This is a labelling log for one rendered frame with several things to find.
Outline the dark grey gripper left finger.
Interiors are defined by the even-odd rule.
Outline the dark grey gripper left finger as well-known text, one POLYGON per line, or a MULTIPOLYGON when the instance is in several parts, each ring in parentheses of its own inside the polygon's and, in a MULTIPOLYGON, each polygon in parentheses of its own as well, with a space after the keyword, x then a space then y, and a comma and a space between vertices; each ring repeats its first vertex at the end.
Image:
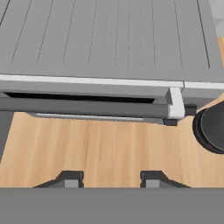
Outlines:
POLYGON ((56 179, 37 185, 37 188, 83 188, 84 171, 62 171, 56 179))

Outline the black round object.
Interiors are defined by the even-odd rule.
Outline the black round object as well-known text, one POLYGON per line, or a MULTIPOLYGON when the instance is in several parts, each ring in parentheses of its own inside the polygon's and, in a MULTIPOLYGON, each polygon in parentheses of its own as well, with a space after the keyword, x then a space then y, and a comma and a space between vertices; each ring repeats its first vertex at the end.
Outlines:
POLYGON ((193 118, 192 130, 206 150, 224 155, 224 101, 202 109, 193 118))

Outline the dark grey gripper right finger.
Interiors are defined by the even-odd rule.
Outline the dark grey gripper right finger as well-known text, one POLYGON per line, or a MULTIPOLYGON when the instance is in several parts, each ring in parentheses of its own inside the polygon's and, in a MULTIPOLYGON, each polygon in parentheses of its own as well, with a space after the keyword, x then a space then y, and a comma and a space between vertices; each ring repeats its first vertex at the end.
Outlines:
POLYGON ((166 187, 184 187, 188 185, 181 184, 175 180, 167 178, 162 171, 140 171, 141 188, 166 188, 166 187))

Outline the grey ribbed appliance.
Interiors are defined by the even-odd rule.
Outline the grey ribbed appliance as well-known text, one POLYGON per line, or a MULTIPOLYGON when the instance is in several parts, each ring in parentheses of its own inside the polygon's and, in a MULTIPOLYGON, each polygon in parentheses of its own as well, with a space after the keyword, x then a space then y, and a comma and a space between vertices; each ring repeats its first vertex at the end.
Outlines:
POLYGON ((0 87, 224 93, 209 0, 0 0, 0 87))

